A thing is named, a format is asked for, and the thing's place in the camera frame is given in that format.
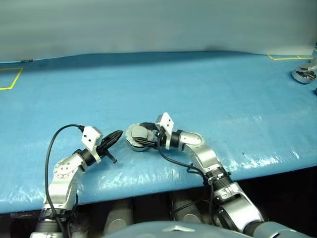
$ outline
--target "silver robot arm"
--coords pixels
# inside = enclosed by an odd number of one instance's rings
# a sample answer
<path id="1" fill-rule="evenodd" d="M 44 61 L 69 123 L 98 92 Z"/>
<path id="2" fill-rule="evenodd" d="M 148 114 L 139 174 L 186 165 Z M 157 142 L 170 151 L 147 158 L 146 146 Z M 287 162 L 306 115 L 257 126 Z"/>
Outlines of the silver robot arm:
<path id="1" fill-rule="evenodd" d="M 173 135 L 173 121 L 164 113 L 156 122 L 158 130 L 165 131 L 167 145 L 177 145 L 178 150 L 191 158 L 193 165 L 200 169 L 213 186 L 213 202 L 216 210 L 213 213 L 217 225 L 243 233 L 249 224 L 263 222 L 263 216 L 257 207 L 243 192 L 238 183 L 232 182 L 230 173 L 223 168 L 215 152 L 206 144 L 198 133 L 179 132 Z"/>
<path id="2" fill-rule="evenodd" d="M 212 203 L 215 225 L 243 233 L 250 224 L 264 222 L 257 207 L 233 182 L 215 152 L 198 133 L 173 131 L 174 122 L 168 113 L 160 115 L 156 123 L 134 124 L 126 132 L 128 145 L 137 151 L 160 146 L 178 148 L 191 158 L 193 165 L 203 172 L 214 193 Z"/>
<path id="3" fill-rule="evenodd" d="M 97 128 L 86 126 L 81 139 L 85 149 L 76 150 L 71 156 L 55 165 L 53 180 L 49 185 L 49 195 L 61 222 L 65 223 L 73 215 L 78 202 L 77 186 L 88 167 L 94 162 L 99 163 L 104 156 L 109 156 L 114 163 L 116 162 L 107 149 L 120 138 L 122 133 L 122 130 L 115 131 L 103 139 L 103 134 Z M 45 197 L 36 231 L 30 237 L 63 238 L 65 235 L 61 232 L 54 215 L 48 198 Z"/>

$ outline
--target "black wire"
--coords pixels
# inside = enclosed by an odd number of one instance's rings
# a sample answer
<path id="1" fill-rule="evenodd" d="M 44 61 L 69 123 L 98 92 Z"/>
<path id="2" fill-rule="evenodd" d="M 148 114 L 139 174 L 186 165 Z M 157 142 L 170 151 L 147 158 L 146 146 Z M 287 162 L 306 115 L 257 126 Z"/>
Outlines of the black wire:
<path id="1" fill-rule="evenodd" d="M 187 165 L 185 163 L 182 163 L 182 162 L 179 162 L 179 161 L 176 161 L 176 160 L 173 160 L 173 159 L 167 157 L 162 152 L 162 149 L 160 147 L 160 138 L 158 139 L 158 152 L 167 161 L 169 161 L 171 163 L 174 163 L 174 164 L 177 164 L 177 165 L 180 165 L 180 166 L 183 166 L 183 167 L 186 167 L 188 173 L 190 173 L 190 174 L 199 174 L 203 178 L 203 181 L 204 181 L 204 193 L 203 193 L 203 195 L 200 198 L 198 198 L 197 200 L 195 200 L 193 202 L 190 202 L 190 203 L 188 203 L 188 204 L 186 204 L 186 205 L 184 205 L 184 206 L 182 206 L 180 208 L 177 208 L 176 210 L 172 211 L 172 214 L 175 214 L 175 213 L 179 212 L 180 210 L 182 210 L 182 209 L 184 209 L 186 207 L 189 207 L 189 206 L 191 206 L 193 204 L 196 204 L 196 203 L 202 201 L 205 198 L 205 196 L 206 196 L 206 189 L 207 189 L 206 187 L 207 187 L 207 184 L 208 184 L 208 181 L 207 181 L 207 179 L 205 177 L 205 174 L 200 169 L 198 169 L 198 168 L 196 168 L 196 167 L 194 167 L 192 165 Z"/>
<path id="2" fill-rule="evenodd" d="M 217 224 L 216 224 L 216 222 L 215 222 L 215 220 L 213 218 L 213 203 L 212 203 L 213 199 L 214 199 L 213 184 L 211 183 L 211 185 L 210 185 L 209 214 L 210 214 L 210 217 L 211 217 L 212 224 L 214 226 L 216 226 Z"/>
<path id="3" fill-rule="evenodd" d="M 70 221 L 67 222 L 67 235 L 69 238 L 71 238 L 71 233 L 70 233 Z"/>
<path id="4" fill-rule="evenodd" d="M 76 194 L 76 202 L 75 202 L 75 205 L 73 206 L 73 209 L 71 209 L 71 212 L 70 212 L 70 217 L 72 218 L 75 214 L 75 210 L 77 208 L 77 205 L 78 205 L 78 195 Z"/>
<path id="5" fill-rule="evenodd" d="M 45 159 L 45 195 L 46 195 L 46 199 L 51 207 L 51 210 L 52 210 L 52 213 L 54 215 L 54 218 L 56 220 L 56 223 L 58 224 L 63 236 L 65 238 L 67 238 L 67 233 L 65 232 L 65 229 L 64 229 L 64 226 L 63 224 L 61 223 L 61 220 L 60 218 L 58 217 L 57 215 L 57 212 L 54 208 L 54 205 L 52 203 L 52 200 L 51 200 L 51 197 L 50 197 L 50 194 L 49 194 L 49 159 L 50 159 L 50 154 L 51 154 L 51 150 L 52 150 L 52 146 L 53 146 L 53 143 L 57 137 L 57 135 L 62 131 L 64 130 L 65 128 L 68 128 L 68 127 L 78 127 L 80 128 L 80 125 L 77 125 L 77 124 L 69 124 L 69 125 L 65 125 L 63 126 L 62 128 L 60 128 L 55 134 L 54 136 L 52 137 L 51 139 L 51 142 L 50 142 L 50 145 L 49 145 L 49 148 L 48 148 L 48 152 L 46 154 L 46 159 Z"/>

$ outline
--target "yellow tape line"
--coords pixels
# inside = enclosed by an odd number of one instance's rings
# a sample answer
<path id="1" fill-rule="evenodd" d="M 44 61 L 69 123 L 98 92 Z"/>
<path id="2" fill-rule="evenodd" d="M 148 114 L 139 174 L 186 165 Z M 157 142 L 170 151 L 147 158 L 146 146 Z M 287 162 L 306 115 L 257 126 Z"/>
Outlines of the yellow tape line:
<path id="1" fill-rule="evenodd" d="M 0 88 L 0 90 L 11 90 L 15 83 L 17 82 L 18 78 L 20 77 L 22 71 L 23 71 L 23 67 L 19 67 L 19 68 L 0 68 L 0 71 L 5 71 L 5 70 L 16 70 L 19 69 L 20 71 L 18 72 L 18 74 L 16 75 L 16 77 L 14 78 L 14 81 L 11 83 L 10 87 L 6 87 L 6 88 Z"/>
<path id="2" fill-rule="evenodd" d="M 271 55 L 267 54 L 271 58 L 271 60 L 311 60 L 313 57 L 289 57 L 289 58 L 273 58 Z"/>

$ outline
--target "blue plastic sheet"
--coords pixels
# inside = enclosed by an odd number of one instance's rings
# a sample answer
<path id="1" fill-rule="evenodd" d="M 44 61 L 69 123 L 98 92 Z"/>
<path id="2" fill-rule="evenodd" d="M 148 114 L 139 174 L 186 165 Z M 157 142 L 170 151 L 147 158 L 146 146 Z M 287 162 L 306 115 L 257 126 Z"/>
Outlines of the blue plastic sheet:
<path id="1" fill-rule="evenodd" d="M 305 62 L 197 52 L 0 64 L 24 68 L 11 90 L 0 91 L 0 213 L 41 208 L 47 147 L 56 130 L 69 123 L 93 125 L 106 135 L 168 112 L 175 129 L 204 136 L 233 179 L 314 166 L 317 83 L 303 85 L 290 74 Z M 50 180 L 56 162 L 82 148 L 80 138 L 74 128 L 57 138 Z M 202 185 L 198 175 L 157 151 L 132 151 L 124 138 L 110 151 L 118 162 L 105 159 L 91 166 L 78 189 L 80 204 Z M 190 162 L 177 150 L 168 154 Z"/>

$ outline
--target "black connector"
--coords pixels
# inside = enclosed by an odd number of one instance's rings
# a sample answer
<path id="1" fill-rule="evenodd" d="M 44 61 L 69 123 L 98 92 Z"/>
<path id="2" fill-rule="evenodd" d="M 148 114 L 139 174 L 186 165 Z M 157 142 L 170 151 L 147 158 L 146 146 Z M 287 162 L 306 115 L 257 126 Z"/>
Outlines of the black connector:
<path id="1" fill-rule="evenodd" d="M 252 222 L 250 224 L 248 224 L 245 229 L 243 230 L 243 234 L 246 234 L 248 236 L 251 236 L 253 237 L 253 234 L 256 230 L 256 228 L 258 228 L 260 225 L 262 225 L 264 222 L 259 222 L 259 221 L 256 221 L 256 222 Z"/>
<path id="2" fill-rule="evenodd" d="M 81 158 L 83 158 L 83 160 L 86 162 L 87 166 L 90 166 L 94 162 L 96 162 L 96 159 L 93 157 L 93 155 L 87 149 L 81 150 L 77 153 L 81 156 Z"/>
<path id="3" fill-rule="evenodd" d="M 177 132 L 174 132 L 174 131 L 172 132 L 172 136 L 170 138 L 170 146 L 171 147 L 178 148 L 179 136 L 180 136 L 179 130 Z"/>
<path id="4" fill-rule="evenodd" d="M 212 182 L 212 184 L 213 184 L 214 190 L 217 191 L 223 187 L 226 187 L 226 186 L 232 184 L 232 179 L 230 178 L 230 176 L 228 174 L 225 174 L 220 179 L 214 180 Z"/>
<path id="5" fill-rule="evenodd" d="M 84 133 L 85 126 L 84 125 L 79 125 L 78 129 L 80 129 L 81 133 Z"/>

